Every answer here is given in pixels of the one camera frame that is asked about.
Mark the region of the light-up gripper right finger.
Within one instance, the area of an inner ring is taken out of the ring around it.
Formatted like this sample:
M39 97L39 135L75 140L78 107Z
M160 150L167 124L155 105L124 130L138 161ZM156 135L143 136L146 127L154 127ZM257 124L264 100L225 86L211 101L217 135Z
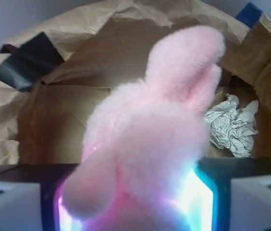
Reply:
M271 231L271 158L204 158L184 178L190 231Z

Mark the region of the light-up gripper left finger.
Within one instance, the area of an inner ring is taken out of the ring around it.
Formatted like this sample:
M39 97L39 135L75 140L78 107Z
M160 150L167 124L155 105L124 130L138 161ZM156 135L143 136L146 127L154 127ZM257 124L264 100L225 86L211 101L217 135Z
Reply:
M0 231L80 231L61 185L77 164L0 165Z

